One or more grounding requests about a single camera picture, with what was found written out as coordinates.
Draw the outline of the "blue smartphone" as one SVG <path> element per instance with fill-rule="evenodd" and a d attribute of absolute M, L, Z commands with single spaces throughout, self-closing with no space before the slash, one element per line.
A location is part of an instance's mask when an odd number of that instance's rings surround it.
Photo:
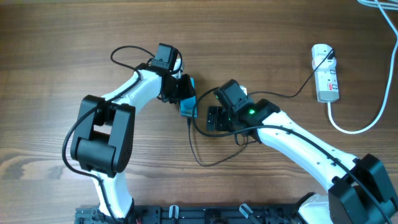
<path fill-rule="evenodd" d="M 180 115 L 197 117 L 197 109 L 193 109 L 197 102 L 195 83 L 193 78 L 185 74 L 180 88 Z"/>

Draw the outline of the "black mounting rail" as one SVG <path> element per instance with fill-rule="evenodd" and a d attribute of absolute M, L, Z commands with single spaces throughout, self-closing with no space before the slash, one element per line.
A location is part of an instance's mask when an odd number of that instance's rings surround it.
<path fill-rule="evenodd" d="M 294 204 L 249 205 L 245 215 L 243 206 L 185 207 L 172 205 L 136 205 L 120 223 L 305 223 Z"/>

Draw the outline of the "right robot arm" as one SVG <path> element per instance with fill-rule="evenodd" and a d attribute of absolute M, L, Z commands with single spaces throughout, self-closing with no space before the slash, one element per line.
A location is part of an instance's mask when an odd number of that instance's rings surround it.
<path fill-rule="evenodd" d="M 254 102 L 230 80 L 211 89 L 226 110 L 223 136 L 242 134 L 274 148 L 298 164 L 326 190 L 309 195 L 298 215 L 306 223 L 390 223 L 397 213 L 397 193 L 381 160 L 359 159 L 306 131 L 272 102 Z"/>

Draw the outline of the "white charger adapter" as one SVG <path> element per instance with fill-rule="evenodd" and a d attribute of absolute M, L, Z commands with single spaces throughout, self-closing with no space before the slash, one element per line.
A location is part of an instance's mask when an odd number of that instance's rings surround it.
<path fill-rule="evenodd" d="M 316 54 L 312 58 L 312 68 L 314 71 L 325 71 L 335 69 L 335 51 L 331 50 L 327 54 Z"/>

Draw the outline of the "white power strip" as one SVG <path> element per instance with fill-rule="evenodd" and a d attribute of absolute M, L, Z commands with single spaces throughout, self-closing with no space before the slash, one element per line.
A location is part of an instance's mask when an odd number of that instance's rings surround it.
<path fill-rule="evenodd" d="M 334 50 L 327 44 L 315 44 L 312 47 L 312 58 L 316 54 L 327 54 Z M 336 68 L 325 71 L 314 71 L 315 88 L 317 93 L 317 101 L 320 103 L 331 103 L 339 99 L 338 79 L 336 76 Z"/>

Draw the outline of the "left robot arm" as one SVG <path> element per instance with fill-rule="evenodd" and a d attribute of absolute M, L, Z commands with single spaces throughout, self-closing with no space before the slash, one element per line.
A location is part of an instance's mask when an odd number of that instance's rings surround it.
<path fill-rule="evenodd" d="M 63 142 L 62 160 L 72 172 L 93 179 L 99 205 L 78 208 L 75 223 L 142 223 L 125 173 L 136 114 L 154 98 L 178 103 L 195 96 L 182 65 L 179 50 L 160 43 L 147 62 L 130 67 L 132 77 L 119 88 L 82 99 L 77 121 Z"/>

